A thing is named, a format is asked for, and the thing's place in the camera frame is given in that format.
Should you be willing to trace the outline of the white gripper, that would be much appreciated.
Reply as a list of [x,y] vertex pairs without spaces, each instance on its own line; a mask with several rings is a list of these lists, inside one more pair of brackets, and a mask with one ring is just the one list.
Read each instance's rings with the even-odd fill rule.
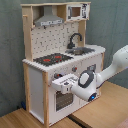
[[62,94],[70,93],[71,87],[78,81],[78,77],[74,74],[68,74],[58,79],[55,79],[51,86],[60,91]]

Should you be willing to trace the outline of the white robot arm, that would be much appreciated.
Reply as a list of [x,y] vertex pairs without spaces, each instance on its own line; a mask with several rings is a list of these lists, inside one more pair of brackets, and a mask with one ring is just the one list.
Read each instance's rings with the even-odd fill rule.
[[96,90],[102,84],[128,68],[128,45],[119,49],[114,55],[111,65],[101,71],[95,73],[91,70],[84,70],[80,77],[74,74],[68,74],[60,77],[52,82],[52,87],[62,94],[73,93],[77,97],[90,102],[95,99]]

